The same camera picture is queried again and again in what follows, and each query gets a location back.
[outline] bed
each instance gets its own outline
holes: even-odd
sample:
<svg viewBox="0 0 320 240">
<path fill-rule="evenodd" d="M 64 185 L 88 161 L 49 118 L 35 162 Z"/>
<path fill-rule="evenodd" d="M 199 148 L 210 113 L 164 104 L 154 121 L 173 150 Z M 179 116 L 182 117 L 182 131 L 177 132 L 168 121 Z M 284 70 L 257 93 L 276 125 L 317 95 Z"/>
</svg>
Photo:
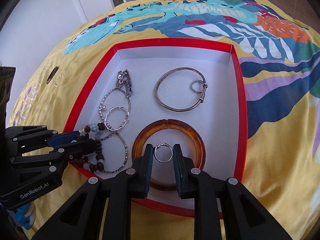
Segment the bed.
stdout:
<svg viewBox="0 0 320 240">
<path fill-rule="evenodd" d="M 80 90 L 114 44 L 165 37 L 235 46 L 248 114 L 243 184 L 293 239 L 303 239 L 320 215 L 320 35 L 267 0 L 121 4 L 56 46 L 26 84 L 9 126 L 46 124 L 63 132 Z M 46 83 L 55 66 L 55 78 L 63 74 L 57 80 L 63 89 L 55 89 L 54 81 Z M 37 219 L 27 236 L 86 179 L 69 165 L 63 185 L 35 201 Z M 131 223 L 132 239 L 193 238 L 192 218 L 136 203 Z"/>
</svg>

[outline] yellow bedspread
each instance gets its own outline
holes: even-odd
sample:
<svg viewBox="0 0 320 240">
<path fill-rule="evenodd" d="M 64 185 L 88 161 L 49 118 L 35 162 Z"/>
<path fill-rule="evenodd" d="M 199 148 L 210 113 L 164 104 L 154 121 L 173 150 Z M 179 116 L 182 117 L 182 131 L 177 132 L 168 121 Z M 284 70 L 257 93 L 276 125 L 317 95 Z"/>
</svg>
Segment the yellow bedspread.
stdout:
<svg viewBox="0 0 320 240">
<path fill-rule="evenodd" d="M 234 44 L 247 107 L 243 184 L 293 239 L 320 215 L 320 35 L 267 0 L 141 0 L 82 25 L 47 56 L 15 104 L 9 125 L 62 132 L 90 73 L 114 44 L 193 37 Z M 48 75 L 59 66 L 53 81 Z M 63 74 L 64 78 L 55 78 Z M 69 165 L 63 185 L 37 199 L 32 235 L 87 178 Z M 193 219 L 132 204 L 132 240 L 193 239 Z"/>
</svg>

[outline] brown bangle bracelet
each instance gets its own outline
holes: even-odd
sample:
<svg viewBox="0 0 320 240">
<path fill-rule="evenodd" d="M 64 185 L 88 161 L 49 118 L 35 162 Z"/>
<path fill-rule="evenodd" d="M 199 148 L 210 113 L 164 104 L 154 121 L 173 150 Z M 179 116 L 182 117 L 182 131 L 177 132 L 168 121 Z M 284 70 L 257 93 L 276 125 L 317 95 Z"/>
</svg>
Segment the brown bangle bracelet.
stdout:
<svg viewBox="0 0 320 240">
<path fill-rule="evenodd" d="M 143 130 L 138 134 L 138 136 L 134 140 L 131 155 L 132 161 L 135 158 L 141 157 L 142 148 L 146 143 L 147 139 L 154 133 L 164 129 L 176 129 L 182 131 L 192 139 L 197 151 L 197 161 L 195 167 L 202 170 L 205 163 L 205 147 L 200 135 L 195 129 L 193 129 L 187 123 L 175 119 L 158 120 L 143 128 Z M 176 184 L 162 183 L 153 178 L 151 178 L 150 186 L 152 188 L 163 191 L 176 190 Z"/>
</svg>

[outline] white wall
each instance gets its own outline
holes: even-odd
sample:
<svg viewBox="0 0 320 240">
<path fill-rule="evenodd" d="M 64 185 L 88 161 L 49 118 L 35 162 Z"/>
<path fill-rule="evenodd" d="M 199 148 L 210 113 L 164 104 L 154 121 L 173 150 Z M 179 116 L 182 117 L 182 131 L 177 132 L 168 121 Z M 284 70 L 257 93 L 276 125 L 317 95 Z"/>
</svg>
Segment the white wall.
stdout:
<svg viewBox="0 0 320 240">
<path fill-rule="evenodd" d="M 23 87 L 50 51 L 82 24 L 73 0 L 20 0 L 0 31 L 2 66 L 16 67 L 7 122 Z"/>
</svg>

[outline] pink bead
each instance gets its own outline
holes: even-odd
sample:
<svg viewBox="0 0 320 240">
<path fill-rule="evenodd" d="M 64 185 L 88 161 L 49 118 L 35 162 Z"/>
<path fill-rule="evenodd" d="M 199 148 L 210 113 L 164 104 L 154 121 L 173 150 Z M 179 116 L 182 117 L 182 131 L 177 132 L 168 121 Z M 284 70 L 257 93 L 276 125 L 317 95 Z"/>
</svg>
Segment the pink bead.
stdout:
<svg viewBox="0 0 320 240">
<path fill-rule="evenodd" d="M 83 168 L 84 168 L 84 169 L 88 170 L 89 167 L 90 167 L 90 164 L 89 164 L 89 163 L 84 163 L 84 164 L 83 164 Z"/>
</svg>

